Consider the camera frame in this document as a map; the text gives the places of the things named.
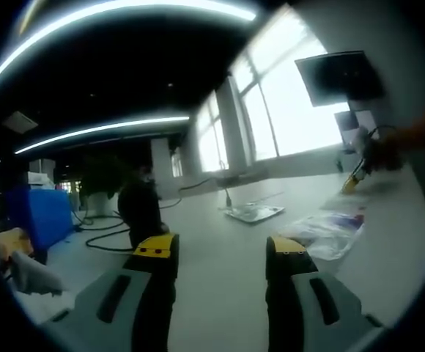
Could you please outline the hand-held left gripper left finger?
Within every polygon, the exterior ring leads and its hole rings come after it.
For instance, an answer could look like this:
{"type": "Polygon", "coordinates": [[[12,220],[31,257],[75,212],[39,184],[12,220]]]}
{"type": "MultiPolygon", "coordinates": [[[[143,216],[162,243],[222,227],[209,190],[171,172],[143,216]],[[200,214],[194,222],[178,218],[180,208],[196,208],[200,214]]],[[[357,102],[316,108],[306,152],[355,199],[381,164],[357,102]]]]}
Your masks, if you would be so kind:
{"type": "Polygon", "coordinates": [[[64,351],[167,351],[179,246],[172,233],[142,241],[42,327],[64,351]]]}

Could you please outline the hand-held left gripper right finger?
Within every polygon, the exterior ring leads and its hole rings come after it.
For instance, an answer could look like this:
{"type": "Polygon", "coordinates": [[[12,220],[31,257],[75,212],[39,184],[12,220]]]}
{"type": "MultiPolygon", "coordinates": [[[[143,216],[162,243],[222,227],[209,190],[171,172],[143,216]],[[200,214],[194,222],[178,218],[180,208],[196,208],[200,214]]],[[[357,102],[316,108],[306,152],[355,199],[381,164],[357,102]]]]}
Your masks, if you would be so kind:
{"type": "Polygon", "coordinates": [[[360,299],[319,271],[297,241],[267,238],[265,276],[269,351],[362,351],[383,331],[363,314],[360,299]]]}

